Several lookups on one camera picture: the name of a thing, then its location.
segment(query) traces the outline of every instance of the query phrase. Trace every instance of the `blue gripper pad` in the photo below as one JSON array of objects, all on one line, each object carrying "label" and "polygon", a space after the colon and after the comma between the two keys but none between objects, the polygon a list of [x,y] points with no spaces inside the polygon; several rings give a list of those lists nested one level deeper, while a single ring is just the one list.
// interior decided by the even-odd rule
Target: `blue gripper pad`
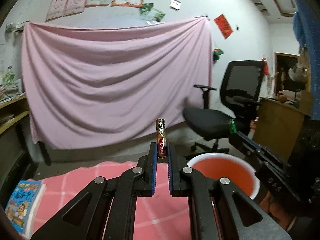
[{"label": "blue gripper pad", "polygon": [[156,190],[156,176],[157,176],[157,163],[158,163],[158,150],[157,150],[157,144],[155,144],[154,150],[153,150],[153,169],[151,174],[151,191],[152,195],[155,195]]},{"label": "blue gripper pad", "polygon": [[168,158],[168,178],[169,178],[169,191],[170,195],[173,193],[173,174],[172,174],[172,161],[171,161],[171,153],[170,153],[170,147],[167,145],[167,158]]}]

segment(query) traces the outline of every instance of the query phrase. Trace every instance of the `red paper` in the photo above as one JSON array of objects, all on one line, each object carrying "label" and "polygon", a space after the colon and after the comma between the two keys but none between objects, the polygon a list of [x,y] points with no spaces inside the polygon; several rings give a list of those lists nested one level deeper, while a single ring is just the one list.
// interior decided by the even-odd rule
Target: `red paper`
[{"label": "red paper", "polygon": [[231,33],[233,33],[233,30],[231,29],[227,19],[223,14],[221,14],[219,17],[214,19],[215,23],[218,25],[223,37],[226,39],[228,38]]}]

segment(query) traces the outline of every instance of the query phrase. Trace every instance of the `aa battery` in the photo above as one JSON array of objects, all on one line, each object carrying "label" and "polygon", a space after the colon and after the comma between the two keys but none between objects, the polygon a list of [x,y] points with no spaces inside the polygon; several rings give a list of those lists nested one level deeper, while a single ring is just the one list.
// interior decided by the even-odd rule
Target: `aa battery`
[{"label": "aa battery", "polygon": [[167,142],[165,139],[165,124],[164,119],[157,119],[157,150],[158,157],[164,158],[167,157]]}]

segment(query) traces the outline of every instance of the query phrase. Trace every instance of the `book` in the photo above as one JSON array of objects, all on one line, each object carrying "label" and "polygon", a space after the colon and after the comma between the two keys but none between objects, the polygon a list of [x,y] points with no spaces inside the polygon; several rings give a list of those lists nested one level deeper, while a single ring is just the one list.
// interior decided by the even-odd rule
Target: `book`
[{"label": "book", "polygon": [[34,220],[44,192],[45,184],[41,180],[21,180],[5,208],[14,228],[26,239],[32,236]]}]

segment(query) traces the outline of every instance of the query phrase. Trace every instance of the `chair seat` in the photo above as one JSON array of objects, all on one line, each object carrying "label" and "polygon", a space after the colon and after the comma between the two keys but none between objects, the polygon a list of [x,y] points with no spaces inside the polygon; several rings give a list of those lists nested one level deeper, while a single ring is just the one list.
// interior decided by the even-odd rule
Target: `chair seat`
[{"label": "chair seat", "polygon": [[[228,120],[232,117],[221,111],[188,107],[183,110],[182,115],[188,126],[207,141],[230,135]],[[246,129],[245,124],[237,119],[235,124],[237,130]]]}]

